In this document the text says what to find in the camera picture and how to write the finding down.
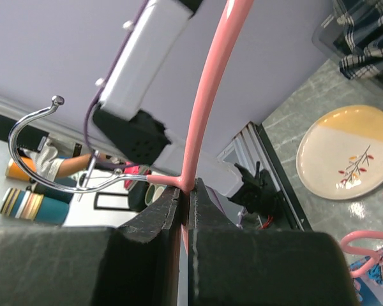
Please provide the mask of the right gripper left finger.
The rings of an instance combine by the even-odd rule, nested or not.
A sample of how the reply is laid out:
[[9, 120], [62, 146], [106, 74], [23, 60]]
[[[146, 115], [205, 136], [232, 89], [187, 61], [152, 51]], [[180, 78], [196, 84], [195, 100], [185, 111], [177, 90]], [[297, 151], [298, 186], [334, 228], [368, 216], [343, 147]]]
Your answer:
[[181, 192], [118, 228], [0, 226], [0, 305], [175, 305]]

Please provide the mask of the pink clothes hanger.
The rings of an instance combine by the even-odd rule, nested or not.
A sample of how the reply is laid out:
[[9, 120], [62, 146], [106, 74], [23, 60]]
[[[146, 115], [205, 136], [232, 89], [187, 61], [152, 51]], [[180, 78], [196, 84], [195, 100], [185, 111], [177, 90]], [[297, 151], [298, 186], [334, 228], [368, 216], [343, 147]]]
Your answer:
[[64, 103], [61, 96], [54, 96], [49, 107], [15, 123], [8, 135], [11, 158], [36, 181], [66, 193], [94, 193], [124, 180], [173, 186], [189, 193], [195, 185], [214, 99], [252, 4], [228, 1], [224, 7], [202, 70], [185, 141], [171, 137], [161, 122], [142, 110], [141, 104], [173, 44], [197, 12], [199, 1], [145, 2], [136, 18], [128, 23], [128, 35], [89, 107], [87, 119], [95, 123], [132, 166], [154, 167], [165, 157], [181, 154], [179, 175], [120, 173], [94, 187], [68, 187], [33, 172], [19, 155], [19, 134], [28, 124], [55, 113]]

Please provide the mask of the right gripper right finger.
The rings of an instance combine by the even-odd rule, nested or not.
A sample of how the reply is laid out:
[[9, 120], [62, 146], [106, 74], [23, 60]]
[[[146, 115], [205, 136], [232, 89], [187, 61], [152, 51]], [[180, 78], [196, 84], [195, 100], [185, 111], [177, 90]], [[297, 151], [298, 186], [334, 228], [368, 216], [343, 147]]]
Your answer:
[[190, 305], [358, 305], [343, 253], [327, 233], [239, 229], [201, 179], [190, 195]]

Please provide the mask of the navy beige plaid skirt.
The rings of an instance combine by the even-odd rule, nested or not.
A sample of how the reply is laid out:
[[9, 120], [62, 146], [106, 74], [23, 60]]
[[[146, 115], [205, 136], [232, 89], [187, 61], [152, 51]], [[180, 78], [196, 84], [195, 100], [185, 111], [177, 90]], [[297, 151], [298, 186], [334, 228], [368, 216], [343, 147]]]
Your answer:
[[383, 1], [333, 1], [333, 10], [343, 28], [335, 42], [344, 54], [340, 73], [383, 89]]

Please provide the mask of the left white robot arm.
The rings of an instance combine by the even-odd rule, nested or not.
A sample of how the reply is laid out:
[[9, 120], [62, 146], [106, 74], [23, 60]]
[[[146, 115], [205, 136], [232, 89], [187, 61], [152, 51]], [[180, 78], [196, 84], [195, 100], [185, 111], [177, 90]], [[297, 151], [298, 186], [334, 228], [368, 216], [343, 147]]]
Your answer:
[[277, 195], [269, 174], [202, 152], [225, 68], [253, 6], [227, 1], [205, 59], [190, 30], [200, 1], [147, 1], [136, 16], [92, 114], [94, 125], [130, 161], [156, 170], [145, 179], [190, 193], [200, 177], [250, 213], [271, 216]]

